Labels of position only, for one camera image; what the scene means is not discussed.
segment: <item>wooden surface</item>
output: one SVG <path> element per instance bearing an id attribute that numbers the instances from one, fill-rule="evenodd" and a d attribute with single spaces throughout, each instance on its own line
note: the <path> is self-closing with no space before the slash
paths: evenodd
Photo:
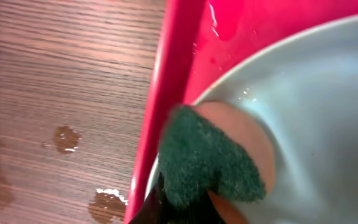
<path id="1" fill-rule="evenodd" d="M 164 9 L 0 0 L 0 223 L 122 222 L 122 204 L 93 203 L 127 196 Z M 64 125 L 71 154 L 53 145 Z"/>

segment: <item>pink tray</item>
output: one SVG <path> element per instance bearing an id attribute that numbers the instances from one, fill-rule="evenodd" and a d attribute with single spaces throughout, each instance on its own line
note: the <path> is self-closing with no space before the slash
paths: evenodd
<path id="1" fill-rule="evenodd" d="M 143 204 L 160 130 L 174 105 L 192 103 L 256 51 L 306 28 L 354 14 L 358 14 L 358 0 L 168 1 L 124 223 Z"/>

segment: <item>scrubbing sponge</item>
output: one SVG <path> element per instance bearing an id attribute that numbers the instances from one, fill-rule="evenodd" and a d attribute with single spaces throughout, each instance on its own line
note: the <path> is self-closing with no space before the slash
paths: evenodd
<path id="1" fill-rule="evenodd" d="M 165 193 L 177 209 L 186 208 L 207 190 L 244 202 L 266 195 L 265 183 L 247 151 L 189 106 L 172 113 L 159 151 Z"/>

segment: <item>plate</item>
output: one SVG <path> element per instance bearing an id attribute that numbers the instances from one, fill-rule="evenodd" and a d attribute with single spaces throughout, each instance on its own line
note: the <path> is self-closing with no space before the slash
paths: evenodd
<path id="1" fill-rule="evenodd" d="M 275 145 L 272 193 L 234 202 L 250 223 L 358 223 L 358 16 L 261 50 L 195 104 L 204 100 L 251 114 Z M 155 162 L 147 193 L 156 174 Z"/>

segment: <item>wooden table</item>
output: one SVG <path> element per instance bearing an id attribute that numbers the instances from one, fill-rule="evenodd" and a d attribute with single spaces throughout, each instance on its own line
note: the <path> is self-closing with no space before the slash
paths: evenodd
<path id="1" fill-rule="evenodd" d="M 122 222 L 164 9 L 0 0 L 0 223 Z"/>

